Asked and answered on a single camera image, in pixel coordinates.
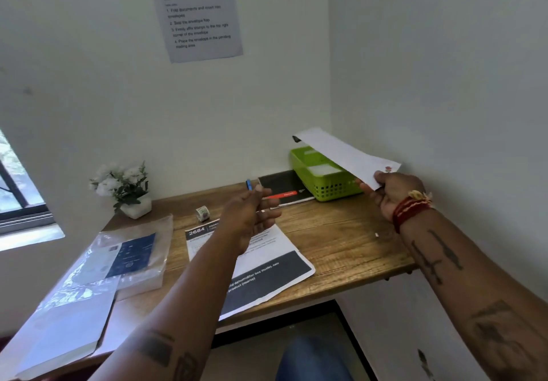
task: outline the window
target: window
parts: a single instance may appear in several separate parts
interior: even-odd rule
[[[44,199],[0,131],[0,234],[53,223]]]

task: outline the black notebook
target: black notebook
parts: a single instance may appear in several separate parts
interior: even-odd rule
[[[259,177],[259,182],[261,186],[272,189],[272,196],[269,198],[279,198],[279,206],[293,205],[314,199],[295,170]]]

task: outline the potted plant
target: potted plant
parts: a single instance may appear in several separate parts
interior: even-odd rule
[[[114,212],[121,210],[130,218],[140,218],[152,209],[145,162],[126,170],[113,165],[103,166],[98,176],[89,181],[89,188],[99,196],[116,199]]]

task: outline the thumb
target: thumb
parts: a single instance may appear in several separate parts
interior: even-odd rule
[[[384,173],[383,171],[377,170],[373,177],[378,183],[384,185],[386,183],[386,178],[388,177],[388,175],[389,173]]]
[[[254,207],[259,206],[261,200],[263,199],[263,187],[261,185],[255,186],[255,189],[251,192],[251,196],[248,198],[248,201],[253,204]]]

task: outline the red thread bracelet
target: red thread bracelet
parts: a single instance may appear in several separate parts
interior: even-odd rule
[[[392,215],[392,222],[394,223],[396,232],[400,233],[400,227],[407,219],[432,207],[432,199],[429,196],[418,190],[411,190],[409,196],[396,206]]]

